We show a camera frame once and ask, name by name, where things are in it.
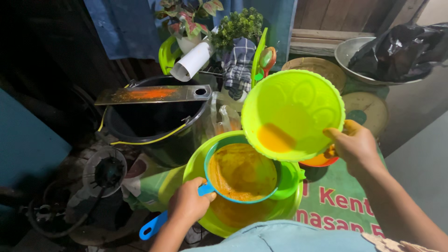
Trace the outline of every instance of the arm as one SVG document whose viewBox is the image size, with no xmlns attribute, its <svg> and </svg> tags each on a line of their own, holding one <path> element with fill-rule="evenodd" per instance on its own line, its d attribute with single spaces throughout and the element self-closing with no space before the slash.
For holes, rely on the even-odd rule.
<svg viewBox="0 0 448 252">
<path fill-rule="evenodd" d="M 448 236 L 420 209 L 403 187 L 386 170 L 370 130 L 352 120 L 344 125 L 347 135 L 324 129 L 335 143 L 337 154 L 364 191 L 387 238 L 416 243 L 448 252 Z"/>
<path fill-rule="evenodd" d="M 157 234 L 150 252 L 177 252 L 190 227 L 202 218 L 216 198 L 216 193 L 199 196 L 198 188 L 207 182 L 195 178 L 185 182 L 171 197 L 168 206 L 168 220 Z"/>
</svg>

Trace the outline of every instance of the plaid towel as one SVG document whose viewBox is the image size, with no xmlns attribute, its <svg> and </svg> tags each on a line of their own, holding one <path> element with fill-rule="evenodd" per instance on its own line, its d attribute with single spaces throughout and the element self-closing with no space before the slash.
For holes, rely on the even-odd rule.
<svg viewBox="0 0 448 252">
<path fill-rule="evenodd" d="M 224 88 L 234 100 L 239 100 L 243 90 L 250 91 L 252 57 L 255 54 L 255 44 L 246 39 L 233 39 L 233 50 L 224 54 Z"/>
</svg>

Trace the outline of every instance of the person's left hand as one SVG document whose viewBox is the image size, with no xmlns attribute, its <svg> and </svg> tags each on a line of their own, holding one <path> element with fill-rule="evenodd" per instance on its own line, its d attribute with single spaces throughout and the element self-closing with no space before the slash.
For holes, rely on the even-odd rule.
<svg viewBox="0 0 448 252">
<path fill-rule="evenodd" d="M 187 222 L 193 225 L 207 212 L 210 202 L 216 199 L 216 193 L 199 196 L 198 188 L 205 184 L 205 178 L 197 177 L 185 182 L 169 200 L 168 219 Z"/>
</svg>

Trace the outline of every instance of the green plant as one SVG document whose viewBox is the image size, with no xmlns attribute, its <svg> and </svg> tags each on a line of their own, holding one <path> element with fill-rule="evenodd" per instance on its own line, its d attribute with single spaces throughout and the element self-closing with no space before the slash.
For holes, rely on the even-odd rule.
<svg viewBox="0 0 448 252">
<path fill-rule="evenodd" d="M 223 52 L 232 50 L 233 39 L 244 37 L 256 42 L 261 36 L 262 24 L 263 15 L 254 7 L 249 10 L 244 8 L 240 14 L 230 13 L 230 18 L 225 16 L 221 19 L 218 32 L 211 33 L 211 44 L 217 51 Z"/>
<path fill-rule="evenodd" d="M 208 15 L 216 16 L 217 10 L 224 10 L 219 0 L 210 0 L 203 2 L 198 0 L 199 5 L 194 7 L 191 3 L 184 4 L 182 0 L 161 0 L 160 5 L 163 10 L 156 11 L 157 19 L 169 19 L 162 22 L 162 26 L 168 28 L 171 35 L 177 38 L 188 36 L 190 39 L 199 33 L 208 35 L 207 26 L 195 23 L 195 17 L 208 17 Z"/>
</svg>

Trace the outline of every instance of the orange bowl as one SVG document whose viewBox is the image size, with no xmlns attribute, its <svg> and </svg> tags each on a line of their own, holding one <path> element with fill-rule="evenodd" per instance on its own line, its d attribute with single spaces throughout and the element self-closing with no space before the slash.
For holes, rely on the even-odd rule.
<svg viewBox="0 0 448 252">
<path fill-rule="evenodd" d="M 299 164 L 312 166 L 312 167 L 325 167 L 336 163 L 339 157 L 332 157 L 330 159 L 325 158 L 322 154 L 319 154 L 311 159 L 300 161 Z"/>
</svg>

